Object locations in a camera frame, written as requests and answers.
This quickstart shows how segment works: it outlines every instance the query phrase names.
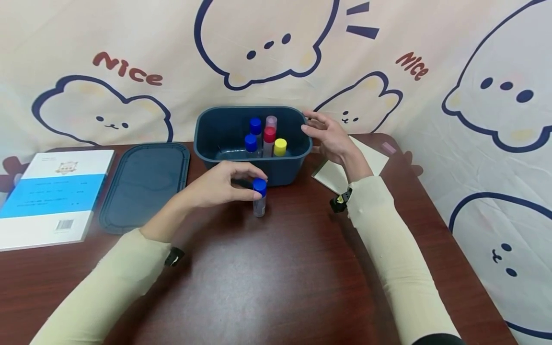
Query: wall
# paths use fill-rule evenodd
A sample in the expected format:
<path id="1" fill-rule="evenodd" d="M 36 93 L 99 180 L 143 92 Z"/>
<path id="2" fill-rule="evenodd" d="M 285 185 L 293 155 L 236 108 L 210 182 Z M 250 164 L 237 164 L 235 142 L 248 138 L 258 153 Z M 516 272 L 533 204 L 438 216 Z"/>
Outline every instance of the wall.
<path id="1" fill-rule="evenodd" d="M 516 339 L 549 344 L 551 14 L 552 0 L 4 0 L 0 192 L 53 147 L 189 141 L 216 105 L 316 109 L 413 152 Z"/>

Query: beige sleeve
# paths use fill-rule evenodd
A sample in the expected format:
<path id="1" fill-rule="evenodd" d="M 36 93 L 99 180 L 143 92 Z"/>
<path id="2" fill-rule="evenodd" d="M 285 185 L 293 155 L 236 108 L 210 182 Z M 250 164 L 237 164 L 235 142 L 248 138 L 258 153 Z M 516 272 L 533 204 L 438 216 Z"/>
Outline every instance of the beige sleeve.
<path id="1" fill-rule="evenodd" d="M 138 229 L 121 237 L 57 307 L 31 345 L 101 344 L 161 274 L 170 248 L 169 243 L 145 239 Z"/>
<path id="2" fill-rule="evenodd" d="M 434 334 L 458 336 L 418 244 L 380 177 L 351 184 L 347 208 L 383 285 L 403 345 Z"/>

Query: wooden table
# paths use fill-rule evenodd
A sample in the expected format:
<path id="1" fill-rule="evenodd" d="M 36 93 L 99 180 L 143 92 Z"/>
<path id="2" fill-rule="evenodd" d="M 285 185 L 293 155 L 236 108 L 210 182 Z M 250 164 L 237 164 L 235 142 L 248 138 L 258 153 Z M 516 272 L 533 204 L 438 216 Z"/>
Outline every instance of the wooden table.
<path id="1" fill-rule="evenodd" d="M 384 141 L 398 148 L 384 134 L 357 138 L 379 151 Z M 205 167 L 192 144 L 186 146 L 192 152 L 191 182 Z M 116 159 L 108 180 L 129 147 L 113 147 Z M 345 214 L 330 210 L 332 192 L 311 178 L 321 161 L 310 155 L 292 185 L 270 189 L 263 218 L 253 216 L 249 203 L 192 213 L 174 242 L 187 255 L 163 272 L 106 343 L 398 344 L 360 237 Z M 381 175 L 463 339 L 514 345 L 400 151 Z M 104 188 L 97 210 L 105 193 Z M 95 219 L 82 243 L 0 253 L 0 344 L 28 344 L 117 240 Z"/>

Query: test tube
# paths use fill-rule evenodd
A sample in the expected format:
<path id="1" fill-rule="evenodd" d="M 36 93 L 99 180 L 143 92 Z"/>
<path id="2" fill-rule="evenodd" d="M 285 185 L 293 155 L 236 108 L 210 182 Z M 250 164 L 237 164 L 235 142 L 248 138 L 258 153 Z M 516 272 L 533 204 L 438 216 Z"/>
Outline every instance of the test tube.
<path id="1" fill-rule="evenodd" d="M 276 140 L 276 129 L 274 127 L 265 127 L 263 138 L 263 157 L 272 157 L 274 140 Z"/>
<path id="2" fill-rule="evenodd" d="M 276 116 L 267 116 L 267 124 L 264 126 L 266 127 L 274 127 L 274 130 L 276 130 L 276 124 L 278 123 L 278 119 Z"/>
<path id="3" fill-rule="evenodd" d="M 247 151 L 247 158 L 258 157 L 257 138 L 253 134 L 245 136 L 245 150 Z"/>
<path id="4" fill-rule="evenodd" d="M 255 217 L 264 216 L 264 208 L 267 204 L 267 182 L 262 178 L 253 180 L 253 190 L 259 192 L 263 197 L 253 201 L 253 215 Z"/>
<path id="5" fill-rule="evenodd" d="M 252 118 L 249 120 L 249 132 L 257 138 L 258 157 L 261 156 L 263 147 L 262 131 L 263 127 L 260 118 Z"/>
<path id="6" fill-rule="evenodd" d="M 285 139 L 276 139 L 274 142 L 274 155 L 275 157 L 284 157 L 285 150 L 288 147 L 288 142 Z"/>

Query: wristwatch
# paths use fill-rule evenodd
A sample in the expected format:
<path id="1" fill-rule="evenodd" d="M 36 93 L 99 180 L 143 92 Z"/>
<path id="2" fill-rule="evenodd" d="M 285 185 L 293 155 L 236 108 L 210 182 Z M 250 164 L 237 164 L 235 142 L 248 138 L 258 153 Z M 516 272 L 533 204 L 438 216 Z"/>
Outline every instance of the wristwatch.
<path id="1" fill-rule="evenodd" d="M 174 267 L 184 257 L 184 252 L 177 247 L 172 247 L 169 255 L 165 259 L 165 266 Z"/>
<path id="2" fill-rule="evenodd" d="M 345 193 L 330 200 L 330 207 L 334 213 L 341 213 L 345 211 L 347 208 L 347 201 L 351 198 L 351 193 L 353 193 L 353 189 L 349 187 Z"/>

